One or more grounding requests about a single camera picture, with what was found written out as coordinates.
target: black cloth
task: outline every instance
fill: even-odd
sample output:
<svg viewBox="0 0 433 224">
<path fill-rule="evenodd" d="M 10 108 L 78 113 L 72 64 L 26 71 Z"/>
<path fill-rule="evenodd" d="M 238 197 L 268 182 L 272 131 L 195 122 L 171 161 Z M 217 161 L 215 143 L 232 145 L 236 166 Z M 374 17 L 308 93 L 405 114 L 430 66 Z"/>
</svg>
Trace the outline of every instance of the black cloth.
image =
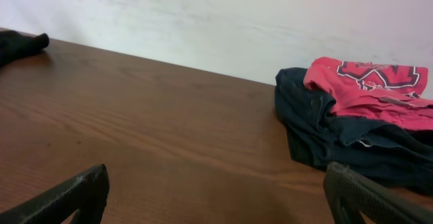
<svg viewBox="0 0 433 224">
<path fill-rule="evenodd" d="M 0 66 L 38 54 L 49 44 L 47 34 L 27 37 L 12 30 L 0 32 Z"/>
<path fill-rule="evenodd" d="M 293 160 L 321 170 L 335 161 L 382 185 L 433 195 L 433 132 L 414 135 L 380 120 L 333 116 L 335 99 L 305 88 L 305 73 L 289 68 L 276 76 L 275 109 Z"/>
</svg>

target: pink shirt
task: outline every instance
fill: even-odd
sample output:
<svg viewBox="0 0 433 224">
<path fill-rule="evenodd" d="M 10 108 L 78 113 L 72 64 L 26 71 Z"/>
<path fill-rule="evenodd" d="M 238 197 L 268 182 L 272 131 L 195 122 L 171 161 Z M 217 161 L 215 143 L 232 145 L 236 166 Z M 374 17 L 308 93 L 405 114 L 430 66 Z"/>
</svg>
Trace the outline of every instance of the pink shirt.
<svg viewBox="0 0 433 224">
<path fill-rule="evenodd" d="M 409 130 L 433 129 L 433 101 L 419 98 L 428 69 L 414 66 L 343 62 L 319 58 L 307 70 L 304 84 L 336 99 L 332 112 L 385 120 Z"/>
</svg>

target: table surface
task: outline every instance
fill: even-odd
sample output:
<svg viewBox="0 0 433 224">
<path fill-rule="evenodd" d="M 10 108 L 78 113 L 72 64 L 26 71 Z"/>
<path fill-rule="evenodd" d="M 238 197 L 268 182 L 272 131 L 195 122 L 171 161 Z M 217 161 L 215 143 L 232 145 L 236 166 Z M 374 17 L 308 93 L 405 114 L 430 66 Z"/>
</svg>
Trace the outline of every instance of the table surface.
<svg viewBox="0 0 433 224">
<path fill-rule="evenodd" d="M 0 70 L 0 211 L 105 163 L 102 223 L 332 223 L 324 173 L 290 159 L 273 90 L 52 40 Z"/>
</svg>

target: wooden table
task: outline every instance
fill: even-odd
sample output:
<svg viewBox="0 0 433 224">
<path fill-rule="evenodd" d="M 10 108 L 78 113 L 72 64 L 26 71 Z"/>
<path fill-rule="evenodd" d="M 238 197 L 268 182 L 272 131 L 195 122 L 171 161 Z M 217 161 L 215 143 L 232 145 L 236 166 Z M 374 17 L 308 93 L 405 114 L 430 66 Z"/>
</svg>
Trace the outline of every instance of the wooden table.
<svg viewBox="0 0 433 224">
<path fill-rule="evenodd" d="M 324 173 L 290 160 L 273 90 L 51 41 L 0 70 L 0 211 L 105 163 L 103 223 L 332 223 Z"/>
</svg>

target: pile of clothes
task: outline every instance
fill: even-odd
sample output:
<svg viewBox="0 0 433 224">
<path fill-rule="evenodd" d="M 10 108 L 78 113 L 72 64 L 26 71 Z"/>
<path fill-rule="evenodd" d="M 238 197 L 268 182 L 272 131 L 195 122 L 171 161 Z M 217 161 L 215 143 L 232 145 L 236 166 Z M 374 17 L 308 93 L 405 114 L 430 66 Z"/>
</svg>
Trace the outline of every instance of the pile of clothes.
<svg viewBox="0 0 433 224">
<path fill-rule="evenodd" d="M 275 108 L 293 160 L 330 162 L 388 187 L 433 195 L 433 101 L 428 69 L 319 58 L 276 76 Z"/>
</svg>

